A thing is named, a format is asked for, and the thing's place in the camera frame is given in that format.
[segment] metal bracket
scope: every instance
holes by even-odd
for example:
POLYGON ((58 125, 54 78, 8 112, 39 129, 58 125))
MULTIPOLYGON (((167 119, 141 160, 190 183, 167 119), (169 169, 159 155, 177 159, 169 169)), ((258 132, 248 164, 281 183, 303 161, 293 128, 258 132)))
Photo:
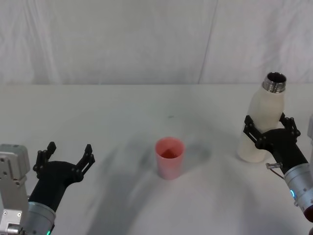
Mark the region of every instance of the metal bracket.
POLYGON ((0 145, 0 191, 3 213, 0 234, 18 234, 19 224, 28 211, 25 188, 26 173, 29 171, 27 149, 21 145, 0 145))

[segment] red liquid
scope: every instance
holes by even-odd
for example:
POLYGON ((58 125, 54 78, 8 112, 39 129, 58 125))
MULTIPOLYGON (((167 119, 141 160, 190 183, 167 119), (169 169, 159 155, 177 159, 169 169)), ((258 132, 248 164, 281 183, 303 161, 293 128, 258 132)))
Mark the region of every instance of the red liquid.
POLYGON ((161 156, 164 158, 176 158, 176 157, 178 157, 170 149, 167 149, 164 153, 161 154, 161 156))

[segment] pink plastic cup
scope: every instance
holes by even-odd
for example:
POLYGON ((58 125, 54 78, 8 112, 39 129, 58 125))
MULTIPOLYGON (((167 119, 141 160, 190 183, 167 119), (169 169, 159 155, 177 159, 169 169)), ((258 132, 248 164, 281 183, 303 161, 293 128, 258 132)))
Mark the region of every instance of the pink plastic cup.
POLYGON ((184 144, 174 137, 165 137, 156 142, 156 162, 159 175, 165 180, 180 176, 184 144))

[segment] silver metal cylinder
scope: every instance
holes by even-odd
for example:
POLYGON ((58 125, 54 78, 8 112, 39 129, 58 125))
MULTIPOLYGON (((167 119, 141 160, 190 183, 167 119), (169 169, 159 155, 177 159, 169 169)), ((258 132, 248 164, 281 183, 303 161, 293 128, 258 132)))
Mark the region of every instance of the silver metal cylinder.
POLYGON ((297 165, 284 176, 291 195, 302 212, 313 205, 313 179, 308 163, 297 165))
POLYGON ((47 235, 50 234, 55 216, 55 212, 46 205, 29 202, 27 218, 21 226, 28 234, 47 235))
POLYGON ((286 77, 279 72, 270 72, 264 82, 262 87, 268 92, 281 93, 286 88, 286 77))

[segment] robotic arm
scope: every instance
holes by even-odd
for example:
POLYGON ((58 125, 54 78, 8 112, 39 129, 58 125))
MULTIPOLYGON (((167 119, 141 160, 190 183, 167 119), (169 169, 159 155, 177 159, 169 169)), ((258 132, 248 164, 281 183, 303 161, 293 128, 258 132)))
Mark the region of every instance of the robotic arm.
POLYGON ((55 150, 55 143, 51 142, 47 150, 38 151, 33 170, 39 181, 27 199, 24 185, 30 170, 27 149, 22 145, 0 145, 0 192, 4 207, 1 235, 50 235, 67 187, 82 181, 95 162, 90 144, 76 165, 49 162, 55 150))
MULTIPOLYGON (((281 169, 283 179, 294 198, 294 205, 301 209, 310 222, 313 222, 313 178, 308 161, 296 145, 297 137, 301 133, 292 117, 288 118, 282 114, 280 122, 284 128, 260 133, 251 117, 246 116, 244 133, 255 143, 256 148, 265 149, 273 155, 277 163, 267 164, 267 168, 281 169)), ((313 117, 310 128, 313 131, 313 117)))

